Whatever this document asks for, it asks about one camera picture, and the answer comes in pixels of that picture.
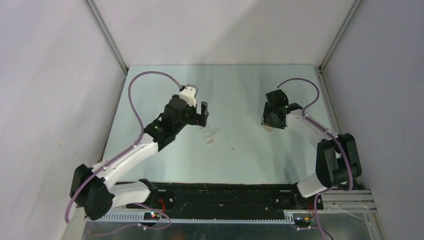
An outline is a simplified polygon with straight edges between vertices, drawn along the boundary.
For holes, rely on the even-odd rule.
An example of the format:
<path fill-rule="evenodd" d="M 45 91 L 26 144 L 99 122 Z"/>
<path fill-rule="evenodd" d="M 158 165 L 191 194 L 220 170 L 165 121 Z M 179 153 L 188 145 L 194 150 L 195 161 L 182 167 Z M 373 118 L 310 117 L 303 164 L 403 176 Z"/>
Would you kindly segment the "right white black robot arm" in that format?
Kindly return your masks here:
<path fill-rule="evenodd" d="M 280 89 L 265 96 L 262 125 L 295 131 L 316 150 L 314 173 L 296 184 L 298 191 L 291 194 L 291 204 L 304 209 L 310 204 L 311 196 L 328 189 L 352 190 L 355 178 L 362 174 L 355 138 L 350 133 L 339 134 L 320 124 L 298 103 L 290 103 Z"/>

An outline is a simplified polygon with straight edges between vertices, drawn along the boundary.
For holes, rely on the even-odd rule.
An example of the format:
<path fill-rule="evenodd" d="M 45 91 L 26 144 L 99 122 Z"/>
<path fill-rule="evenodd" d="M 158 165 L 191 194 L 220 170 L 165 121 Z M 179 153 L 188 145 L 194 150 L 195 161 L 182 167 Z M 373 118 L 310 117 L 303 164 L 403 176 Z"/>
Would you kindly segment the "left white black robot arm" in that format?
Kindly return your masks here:
<path fill-rule="evenodd" d="M 172 143 L 187 126 L 207 124 L 208 104 L 197 106 L 178 95 L 173 95 L 159 116 L 148 124 L 140 137 L 112 159 L 99 162 L 91 167 L 79 165 L 73 173 L 71 202 L 83 208 L 90 220 L 98 220 L 112 208 L 127 204 L 141 203 L 145 208 L 153 208 L 158 202 L 154 185 L 148 180 L 117 185 L 118 180 L 129 170 L 147 158 L 157 154 Z"/>

